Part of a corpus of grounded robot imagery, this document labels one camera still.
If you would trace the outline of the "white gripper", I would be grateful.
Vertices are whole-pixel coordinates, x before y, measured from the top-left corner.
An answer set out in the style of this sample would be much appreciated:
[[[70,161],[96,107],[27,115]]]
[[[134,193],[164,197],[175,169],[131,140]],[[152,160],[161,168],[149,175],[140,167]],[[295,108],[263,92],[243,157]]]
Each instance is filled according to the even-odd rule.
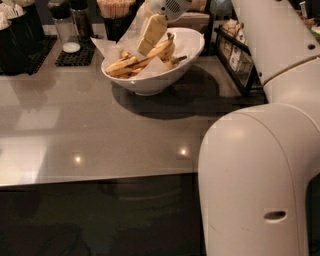
[[[167,21],[178,20],[191,8],[192,0],[149,0],[153,14],[144,28],[137,51],[146,56],[167,31]]]

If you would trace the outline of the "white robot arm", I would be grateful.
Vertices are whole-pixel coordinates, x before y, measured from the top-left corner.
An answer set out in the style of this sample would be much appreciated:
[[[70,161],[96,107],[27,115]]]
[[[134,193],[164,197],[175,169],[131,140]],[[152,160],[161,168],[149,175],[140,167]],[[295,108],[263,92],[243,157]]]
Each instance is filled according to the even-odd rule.
[[[320,173],[320,47],[288,0],[231,0],[267,101],[206,132],[198,182],[207,256],[309,256]]]

